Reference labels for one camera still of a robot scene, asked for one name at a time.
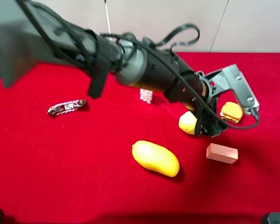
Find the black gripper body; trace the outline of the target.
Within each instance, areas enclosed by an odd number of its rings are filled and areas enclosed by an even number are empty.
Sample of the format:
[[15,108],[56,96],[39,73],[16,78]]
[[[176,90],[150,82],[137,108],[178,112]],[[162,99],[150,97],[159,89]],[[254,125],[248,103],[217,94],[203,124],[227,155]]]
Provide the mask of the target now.
[[217,103],[218,96],[212,96],[214,87],[210,84],[202,72],[191,72],[184,76],[187,83],[191,86],[202,100],[196,97],[191,99],[194,104],[193,114],[196,118],[194,125],[194,135],[201,134],[215,137],[228,129],[227,124],[218,117]]

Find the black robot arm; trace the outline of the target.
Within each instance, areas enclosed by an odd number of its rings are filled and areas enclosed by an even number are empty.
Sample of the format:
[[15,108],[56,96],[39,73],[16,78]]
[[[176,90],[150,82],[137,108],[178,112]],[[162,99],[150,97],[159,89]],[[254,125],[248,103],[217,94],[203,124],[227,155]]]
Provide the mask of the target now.
[[98,34],[67,22],[32,0],[0,0],[0,79],[8,88],[37,63],[70,65],[91,79],[88,95],[99,98],[108,74],[125,86],[159,91],[181,102],[197,119],[195,135],[217,136],[228,124],[217,115],[218,97],[200,72],[172,49],[160,50],[132,33]]

